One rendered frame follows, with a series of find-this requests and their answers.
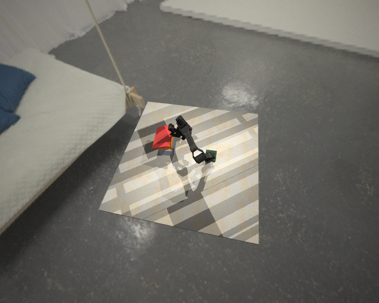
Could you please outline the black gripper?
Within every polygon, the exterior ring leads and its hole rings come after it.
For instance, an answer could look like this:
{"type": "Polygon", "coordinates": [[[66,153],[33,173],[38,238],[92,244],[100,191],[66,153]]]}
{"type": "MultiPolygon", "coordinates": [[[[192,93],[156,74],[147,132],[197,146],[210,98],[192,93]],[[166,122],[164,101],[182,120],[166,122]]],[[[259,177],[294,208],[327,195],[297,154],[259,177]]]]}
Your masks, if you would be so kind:
{"type": "Polygon", "coordinates": [[[173,124],[169,124],[168,126],[168,130],[171,131],[170,135],[172,135],[172,137],[178,137],[180,138],[180,136],[182,136],[182,140],[185,140],[186,137],[184,135],[181,134],[181,132],[179,131],[179,128],[174,128],[174,125],[173,124]]]}

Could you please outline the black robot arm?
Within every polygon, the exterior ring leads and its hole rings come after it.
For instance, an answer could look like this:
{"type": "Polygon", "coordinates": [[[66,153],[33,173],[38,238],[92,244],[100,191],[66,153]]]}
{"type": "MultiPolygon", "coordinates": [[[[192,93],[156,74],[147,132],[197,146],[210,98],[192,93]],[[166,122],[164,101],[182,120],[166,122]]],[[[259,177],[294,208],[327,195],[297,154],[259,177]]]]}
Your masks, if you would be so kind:
{"type": "Polygon", "coordinates": [[[177,128],[179,128],[179,131],[181,132],[182,135],[184,135],[186,137],[186,140],[188,142],[188,145],[190,147],[190,151],[192,152],[192,155],[193,155],[193,159],[195,160],[196,163],[201,163],[203,161],[206,161],[207,163],[209,163],[210,161],[212,161],[213,159],[215,159],[215,156],[214,156],[214,153],[212,152],[207,152],[207,153],[204,153],[203,150],[199,149],[191,134],[192,134],[192,127],[183,119],[183,117],[180,115],[179,117],[177,117],[175,119],[177,122],[177,128]],[[198,150],[202,153],[200,153],[199,155],[197,155],[196,157],[194,157],[194,152],[198,150]]]}

